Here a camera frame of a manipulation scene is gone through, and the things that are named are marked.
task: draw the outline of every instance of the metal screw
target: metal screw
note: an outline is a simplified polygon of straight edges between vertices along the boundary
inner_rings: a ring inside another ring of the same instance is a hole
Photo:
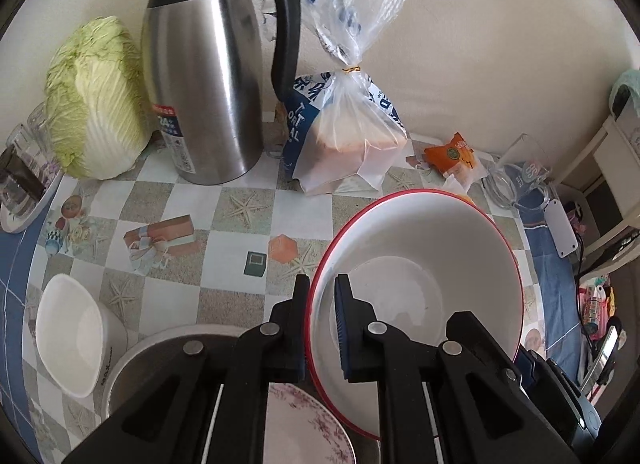
[[[260,333],[265,336],[274,336],[280,332],[280,325],[277,323],[263,323],[260,325]]]
[[[442,344],[442,350],[450,356],[459,356],[462,354],[462,345],[457,341],[445,341]]]
[[[380,321],[372,321],[369,323],[369,326],[367,326],[367,329],[369,329],[369,332],[372,334],[384,334],[386,332],[386,325]]]
[[[190,341],[187,341],[184,344],[184,346],[182,347],[182,350],[188,356],[195,356],[197,354],[200,354],[203,348],[204,348],[204,345],[202,344],[201,341],[198,341],[197,339],[190,339]]]

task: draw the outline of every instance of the black cable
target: black cable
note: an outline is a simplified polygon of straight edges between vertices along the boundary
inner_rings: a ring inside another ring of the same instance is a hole
[[[584,242],[582,241],[582,237],[576,233],[576,240],[578,240],[578,246],[580,247],[580,254],[578,255],[578,272],[575,276],[575,309],[578,313],[578,321],[580,322],[580,329],[582,330],[582,334],[587,338],[587,343],[589,345],[589,349],[591,351],[591,357],[595,357],[595,343],[591,339],[590,335],[587,333],[587,330],[584,328],[584,323],[582,322],[582,311],[580,310],[580,269],[582,268],[582,255],[584,254]]]

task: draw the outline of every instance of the white tray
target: white tray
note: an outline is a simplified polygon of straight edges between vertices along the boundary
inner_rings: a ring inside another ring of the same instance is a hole
[[[63,175],[64,173],[60,170],[38,204],[33,208],[33,211],[25,217],[17,218],[15,215],[12,215],[7,208],[0,204],[0,225],[2,225],[2,230],[6,233],[15,234],[21,233],[29,227],[31,222],[38,217],[45,206],[53,198],[53,195],[56,194],[56,190],[58,189],[58,185],[60,184],[60,180],[62,180]]]

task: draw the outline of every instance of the red rim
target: red rim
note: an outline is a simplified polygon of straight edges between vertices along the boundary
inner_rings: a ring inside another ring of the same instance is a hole
[[[448,197],[456,198],[457,200],[459,200],[461,202],[464,202],[465,204],[471,206],[476,211],[478,211],[482,216],[484,216],[485,219],[487,219],[487,221],[498,232],[498,234],[502,238],[502,241],[504,242],[504,244],[507,246],[507,249],[511,253],[511,259],[513,260],[513,265],[515,266],[516,274],[518,275],[518,282],[520,282],[520,294],[522,296],[522,300],[520,301],[520,303],[521,303],[521,309],[520,309],[520,335],[518,336],[518,342],[516,343],[515,352],[514,352],[513,357],[512,357],[513,360],[515,360],[516,355],[518,354],[518,346],[520,344],[520,338],[522,338],[522,322],[524,321],[524,289],[522,288],[522,279],[520,277],[520,270],[518,269],[518,262],[516,260],[515,255],[513,254],[513,250],[511,249],[511,247],[509,245],[509,242],[507,242],[507,239],[504,237],[504,235],[502,234],[500,229],[498,229],[498,227],[495,225],[494,221],[492,221],[492,219],[490,219],[489,216],[484,211],[482,211],[482,209],[478,208],[478,206],[476,206],[475,204],[469,202],[468,200],[465,200],[464,198],[460,197],[459,195],[454,195],[453,193],[449,193],[447,191],[443,191],[443,190],[440,190],[440,189],[430,189],[430,188],[409,189],[409,190],[405,190],[405,191],[399,191],[397,193],[391,193],[390,195],[387,195],[385,197],[382,197],[382,198],[376,200],[375,202],[370,203],[364,209],[361,209],[358,213],[356,213],[353,216],[353,218],[351,218],[351,220],[349,220],[349,222],[344,224],[344,226],[342,227],[342,229],[340,229],[338,234],[335,235],[335,238],[329,244],[329,247],[326,249],[326,251],[324,251],[324,254],[322,255],[322,260],[320,261],[320,264],[318,264],[318,268],[316,269],[316,274],[314,274],[314,279],[313,279],[313,282],[311,283],[311,289],[309,289],[309,295],[308,295],[308,298],[306,299],[306,311],[305,311],[305,354],[306,354],[306,362],[308,364],[309,371],[311,372],[311,379],[314,381],[314,385],[316,386],[316,390],[318,390],[318,393],[320,394],[320,397],[322,397],[322,400],[324,401],[324,404],[327,405],[329,410],[331,410],[332,414],[334,414],[335,417],[337,417],[338,420],[340,420],[340,422],[342,422],[345,425],[349,426],[349,428],[351,428],[353,431],[355,431],[355,432],[357,432],[357,433],[359,433],[359,434],[361,434],[361,435],[363,435],[365,437],[376,439],[376,440],[379,440],[380,437],[378,437],[377,435],[374,435],[372,433],[369,433],[366,430],[363,430],[362,428],[356,426],[349,419],[347,419],[340,412],[340,410],[338,410],[338,408],[336,408],[335,404],[331,401],[331,399],[329,399],[329,396],[327,395],[327,393],[325,392],[324,388],[322,387],[322,384],[320,382],[320,378],[318,377],[318,373],[316,372],[316,365],[314,364],[313,354],[311,352],[311,307],[312,307],[312,303],[313,303],[313,300],[314,300],[314,296],[316,295],[316,290],[317,290],[317,287],[318,287],[319,275],[322,274],[322,271],[324,270],[324,266],[326,265],[327,260],[328,260],[328,258],[330,256],[330,254],[333,252],[335,246],[338,244],[338,242],[344,236],[344,234],[349,230],[349,228],[362,215],[364,215],[364,213],[367,213],[370,209],[376,207],[377,205],[380,205],[383,202],[391,200],[392,198],[400,197],[402,195],[408,195],[408,194],[411,194],[411,193],[439,193],[441,195],[447,195]]]

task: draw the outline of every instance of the thermos label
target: thermos label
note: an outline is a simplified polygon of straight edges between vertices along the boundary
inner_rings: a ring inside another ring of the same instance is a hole
[[[171,157],[174,160],[175,166],[187,173],[196,173],[193,167],[193,161],[187,144],[182,135],[180,129],[180,123],[178,122],[178,116],[175,114],[175,109],[172,106],[160,106],[159,104],[153,105],[154,111],[158,114],[158,120],[160,121],[160,131],[166,147],[171,152]]]

